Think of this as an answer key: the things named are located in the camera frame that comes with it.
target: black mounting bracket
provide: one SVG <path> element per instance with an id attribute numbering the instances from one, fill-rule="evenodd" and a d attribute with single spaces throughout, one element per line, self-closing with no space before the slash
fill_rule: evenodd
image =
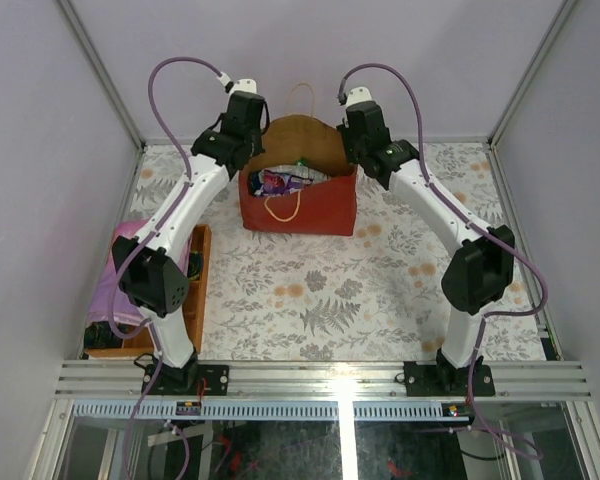
<path id="1" fill-rule="evenodd" d="M 264 97 L 255 93 L 231 94 L 226 113 L 218 118 L 220 130 L 213 130 L 216 122 L 202 132 L 193 143 L 191 154 L 214 158 L 233 178 L 252 157 L 264 152 L 260 130 L 264 105 Z"/>
<path id="2" fill-rule="evenodd" d="M 137 246 L 137 237 L 116 238 L 111 247 L 116 271 Z M 144 247 L 124 271 L 119 287 L 133 305 L 146 307 L 164 318 L 184 303 L 189 280 L 164 248 Z"/>
<path id="3" fill-rule="evenodd" d="M 515 246 L 513 232 L 506 225 L 489 233 Z M 465 240 L 453 255 L 442 277 L 442 291 L 456 310 L 477 314 L 490 302 L 500 300 L 513 280 L 513 255 L 485 237 Z"/>
<path id="4" fill-rule="evenodd" d="M 494 397 L 491 368 L 478 358 L 473 374 L 473 394 L 476 397 Z M 466 397 L 469 367 L 455 368 L 441 350 L 436 363 L 404 362 L 404 384 L 409 397 Z"/>
<path id="5" fill-rule="evenodd" d="M 152 362 L 142 365 L 134 361 L 134 364 L 144 370 L 142 391 L 155 372 L 158 360 L 151 355 Z M 161 396 L 187 396 L 187 397 L 218 397 L 226 396 L 229 388 L 229 366 L 228 365 L 204 365 L 198 363 L 198 355 L 194 353 L 182 368 L 162 365 L 160 373 L 151 390 L 147 395 Z"/>
<path id="6" fill-rule="evenodd" d="M 419 158 L 418 150 L 406 140 L 392 141 L 382 109 L 370 100 L 347 108 L 347 121 L 338 125 L 347 161 L 360 165 L 364 173 L 389 190 L 392 172 Z"/>

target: wooden tray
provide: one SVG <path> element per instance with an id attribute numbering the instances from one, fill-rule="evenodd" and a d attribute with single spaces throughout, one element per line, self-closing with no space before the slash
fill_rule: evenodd
<path id="1" fill-rule="evenodd" d="M 182 312 L 189 340 L 200 352 L 202 350 L 204 304 L 207 296 L 207 279 L 209 277 L 209 258 L 211 254 L 211 229 L 209 225 L 197 225 L 193 229 L 191 251 L 202 252 L 202 272 L 200 280 L 189 282 L 189 293 L 184 305 L 182 305 Z M 149 331 L 144 329 L 137 337 L 125 340 L 121 348 L 87 349 L 85 353 L 95 358 L 137 357 L 143 353 L 153 353 L 153 342 Z"/>

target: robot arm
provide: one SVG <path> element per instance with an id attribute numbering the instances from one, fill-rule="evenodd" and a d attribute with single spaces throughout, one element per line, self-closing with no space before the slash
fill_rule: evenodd
<path id="1" fill-rule="evenodd" d="M 230 90 L 227 112 L 219 118 L 220 130 L 205 130 L 191 148 L 191 178 L 183 174 L 166 200 L 133 239 L 118 237 L 112 253 L 116 269 L 143 240 L 151 237 L 131 261 L 120 289 L 149 318 L 162 346 L 167 371 L 185 375 L 183 369 L 196 360 L 187 335 L 182 304 L 189 281 L 174 258 L 180 256 L 193 228 L 215 196 L 255 155 L 262 153 L 260 118 L 264 98 L 256 82 L 245 79 Z M 189 383 L 186 378 L 181 383 Z"/>
<path id="2" fill-rule="evenodd" d="M 350 90 L 346 119 L 338 130 L 349 162 L 361 165 L 365 174 L 407 202 L 449 252 L 452 260 L 442 279 L 442 290 L 451 303 L 451 316 L 440 354 L 452 370 L 466 367 L 482 314 L 502 297 L 512 281 L 513 257 L 462 223 L 431 191 L 422 175 L 418 151 L 406 140 L 391 140 L 382 110 L 367 88 Z M 513 234 L 508 227 L 492 229 L 440 182 L 436 185 L 475 225 L 513 246 Z"/>

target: item in bag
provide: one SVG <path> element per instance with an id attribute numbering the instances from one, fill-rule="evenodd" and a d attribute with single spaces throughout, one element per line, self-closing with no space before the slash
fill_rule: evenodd
<path id="1" fill-rule="evenodd" d="M 295 165 L 268 167 L 249 175 L 249 189 L 255 197 L 289 195 L 310 185 L 325 182 L 329 176 L 305 165 L 301 158 Z"/>
<path id="2" fill-rule="evenodd" d="M 278 165 L 276 167 L 269 167 L 266 170 L 275 173 L 289 173 L 296 177 L 308 178 L 313 181 L 312 185 L 329 180 L 329 175 L 307 167 L 304 162 L 304 158 L 301 158 L 295 165 Z"/>
<path id="3" fill-rule="evenodd" d="M 290 173 L 277 173 L 263 170 L 262 190 L 267 195 L 288 195 L 302 190 L 313 183 L 310 178 L 297 177 Z"/>

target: glass panel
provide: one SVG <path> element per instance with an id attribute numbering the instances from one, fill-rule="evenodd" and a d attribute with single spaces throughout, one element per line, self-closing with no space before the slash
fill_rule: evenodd
<path id="1" fill-rule="evenodd" d="M 134 425 L 130 448 L 134 480 L 176 478 L 185 462 L 181 438 L 165 431 L 160 421 L 136 421 Z M 191 452 L 185 479 L 342 478 L 338 422 L 230 420 L 181 421 L 177 425 L 187 435 Z M 125 427 L 125 420 L 80 419 L 74 424 L 71 448 L 67 448 L 70 456 L 65 455 L 59 478 L 125 479 Z M 115 444 L 109 457 L 108 437 Z M 67 465 L 67 477 L 63 477 Z"/>
<path id="2" fill-rule="evenodd" d="M 428 433 L 447 427 L 444 421 L 357 421 L 358 478 L 494 480 L 581 480 L 562 405 L 488 405 L 482 411 L 489 423 L 518 433 L 542 451 L 541 461 L 507 455 L 483 432 Z M 524 442 L 514 446 L 529 454 Z"/>

